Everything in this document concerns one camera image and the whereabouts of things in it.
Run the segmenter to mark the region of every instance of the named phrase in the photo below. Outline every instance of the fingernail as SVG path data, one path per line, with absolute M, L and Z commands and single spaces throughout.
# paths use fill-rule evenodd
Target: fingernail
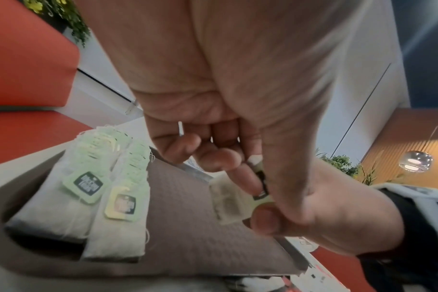
M 281 229 L 280 217 L 270 209 L 256 210 L 253 230 L 264 235 L 276 234 Z

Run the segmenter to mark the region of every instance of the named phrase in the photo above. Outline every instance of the dark blue wall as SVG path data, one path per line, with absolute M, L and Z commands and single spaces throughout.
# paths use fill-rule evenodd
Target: dark blue wall
M 414 108 L 438 107 L 438 0 L 392 0 Z

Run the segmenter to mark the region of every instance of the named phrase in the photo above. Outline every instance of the red backrest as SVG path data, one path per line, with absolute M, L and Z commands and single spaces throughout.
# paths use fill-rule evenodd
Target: red backrest
M 0 0 L 0 105 L 64 106 L 75 44 L 17 0 Z

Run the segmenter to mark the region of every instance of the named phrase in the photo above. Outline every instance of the tea bag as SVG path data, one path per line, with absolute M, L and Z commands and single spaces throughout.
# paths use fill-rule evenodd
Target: tea bag
M 150 201 L 150 148 L 133 143 L 113 169 L 115 181 L 102 197 L 83 260 L 137 261 L 145 253 Z
M 221 225 L 248 219 L 257 206 L 273 202 L 266 187 L 262 155 L 251 156 L 247 163 L 262 182 L 264 191 L 259 196 L 251 196 L 244 192 L 230 180 L 227 174 L 219 175 L 209 182 L 209 192 L 211 193 L 214 213 Z
M 14 232 L 82 243 L 111 186 L 119 154 L 115 139 L 96 130 L 80 134 L 54 165 L 36 194 L 6 224 Z

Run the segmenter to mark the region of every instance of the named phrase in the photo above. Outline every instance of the potted plant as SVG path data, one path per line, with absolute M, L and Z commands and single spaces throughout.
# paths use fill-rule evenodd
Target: potted plant
M 70 27 L 76 44 L 84 47 L 90 31 L 72 0 L 23 0 L 23 3 L 60 33 Z

